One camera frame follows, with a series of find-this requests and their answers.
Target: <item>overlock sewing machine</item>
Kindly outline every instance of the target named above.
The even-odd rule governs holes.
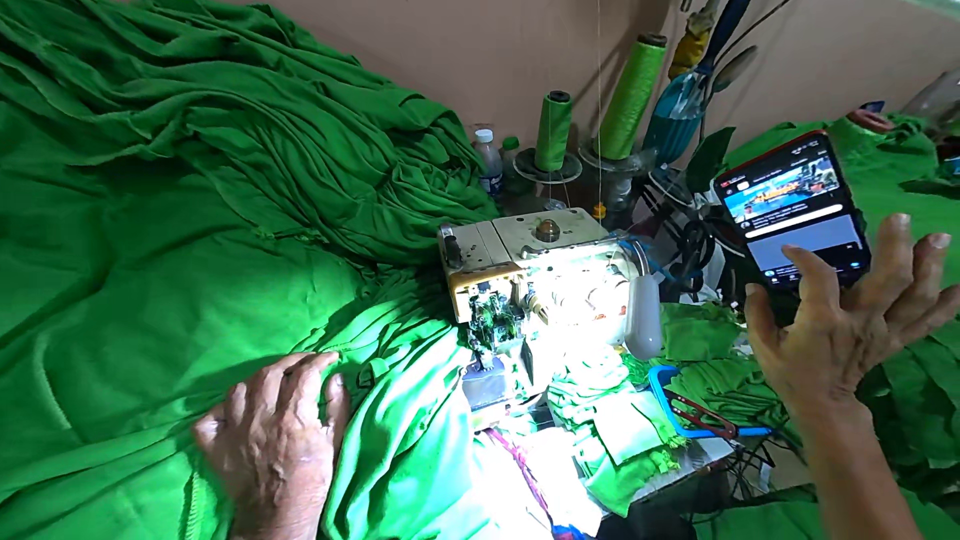
[[[473,362],[463,388],[486,426],[542,394],[571,343],[660,351],[660,294],[642,248],[582,209],[438,233],[453,311]]]

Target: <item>wrinkled hand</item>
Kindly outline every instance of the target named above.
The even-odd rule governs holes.
[[[321,373],[339,355],[281,358],[233,386],[194,424],[197,444],[236,504],[233,538],[316,538],[349,421],[343,377]]]
[[[949,242],[949,234],[937,233],[914,245],[910,217],[893,214],[880,224],[870,273],[844,294],[822,259],[784,246],[803,275],[800,308],[786,330],[774,322],[763,287],[748,285],[750,343],[794,416],[856,404],[853,392],[864,374],[953,318],[960,285],[940,289]]]

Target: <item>smartphone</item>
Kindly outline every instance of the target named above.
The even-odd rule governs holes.
[[[780,251],[805,248],[837,272],[841,285],[870,269],[870,249],[827,133],[801,135],[713,182],[767,284],[797,288],[800,272]]]

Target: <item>video thumbnail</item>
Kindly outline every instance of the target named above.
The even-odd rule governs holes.
[[[752,185],[726,198],[733,221],[741,223],[840,187],[826,156]]]

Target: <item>pink wall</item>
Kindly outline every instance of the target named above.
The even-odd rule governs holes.
[[[577,99],[574,123],[592,133],[598,63],[606,99],[637,33],[659,31],[675,44],[685,23],[679,0],[269,1],[465,124],[493,124],[498,138],[524,144],[536,138],[551,89]],[[741,29],[776,3],[755,0]],[[902,106],[960,64],[960,22],[902,0],[793,0],[738,48],[750,44],[760,46],[754,65],[708,112],[710,129],[738,127],[734,144],[782,120],[834,118],[865,101]]]

